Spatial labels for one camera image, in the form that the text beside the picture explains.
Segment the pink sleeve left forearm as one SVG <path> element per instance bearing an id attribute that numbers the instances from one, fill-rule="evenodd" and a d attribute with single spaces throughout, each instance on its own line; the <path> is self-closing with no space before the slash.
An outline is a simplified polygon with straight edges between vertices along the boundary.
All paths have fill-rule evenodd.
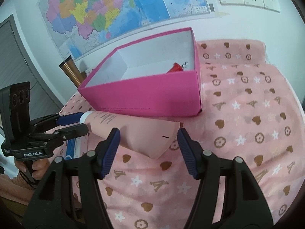
<path id="1" fill-rule="evenodd" d="M 0 180 L 1 198 L 11 200 L 27 206 L 35 192 L 20 174 L 17 177 L 10 178 L 5 174 L 1 174 Z"/>

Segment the person's left hand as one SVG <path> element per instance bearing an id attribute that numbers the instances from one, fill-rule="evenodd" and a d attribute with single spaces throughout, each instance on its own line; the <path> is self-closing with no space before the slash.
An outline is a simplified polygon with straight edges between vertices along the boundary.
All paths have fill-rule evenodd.
<path id="1" fill-rule="evenodd" d="M 23 173 L 26 173 L 27 167 L 24 162 L 18 161 L 14 158 L 14 164 L 18 170 L 22 171 Z M 32 178 L 36 180 L 41 180 L 49 166 L 50 162 L 48 159 L 39 159 L 34 161 L 31 167 L 34 170 L 34 172 L 32 173 Z"/>

